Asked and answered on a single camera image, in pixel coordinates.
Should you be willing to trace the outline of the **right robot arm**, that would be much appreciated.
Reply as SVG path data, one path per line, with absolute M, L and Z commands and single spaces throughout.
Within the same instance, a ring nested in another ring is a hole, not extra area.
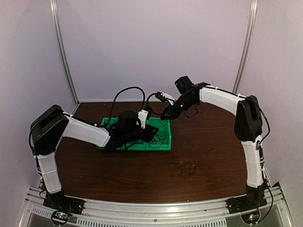
M 175 81 L 175 85 L 180 93 L 178 99 L 164 92 L 156 93 L 157 99 L 169 103 L 162 112 L 161 119 L 177 119 L 182 112 L 201 103 L 211 104 L 232 113 L 235 116 L 234 133 L 242 144 L 247 167 L 246 195 L 235 202 L 249 209 L 263 203 L 267 187 L 262 148 L 265 116 L 258 99 L 253 95 L 234 94 L 205 82 L 194 84 L 188 76 L 180 77 Z

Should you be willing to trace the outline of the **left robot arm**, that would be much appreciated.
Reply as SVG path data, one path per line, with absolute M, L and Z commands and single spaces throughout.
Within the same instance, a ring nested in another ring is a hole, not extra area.
M 41 114 L 30 126 L 29 145 L 50 203 L 58 210 L 68 206 L 55 159 L 63 138 L 84 141 L 104 150 L 126 147 L 139 140 L 150 142 L 159 129 L 146 122 L 148 115 L 144 109 L 124 111 L 116 123 L 107 126 L 86 122 L 63 111 L 59 105 L 53 105 Z

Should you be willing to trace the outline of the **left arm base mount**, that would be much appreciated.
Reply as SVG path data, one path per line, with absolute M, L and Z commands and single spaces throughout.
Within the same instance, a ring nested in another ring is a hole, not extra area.
M 47 194 L 43 205 L 54 210 L 50 216 L 52 223 L 56 226 L 62 226 L 70 221 L 73 214 L 82 214 L 84 200 L 66 196 L 55 198 Z

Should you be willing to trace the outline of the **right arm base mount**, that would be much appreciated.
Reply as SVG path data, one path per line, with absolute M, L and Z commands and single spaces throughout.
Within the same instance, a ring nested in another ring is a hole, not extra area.
M 267 205 L 265 198 L 255 202 L 249 200 L 247 195 L 241 197 L 231 197 L 226 201 L 230 214 L 240 213 L 241 219 L 245 224 L 257 224 L 261 218 L 260 208 Z

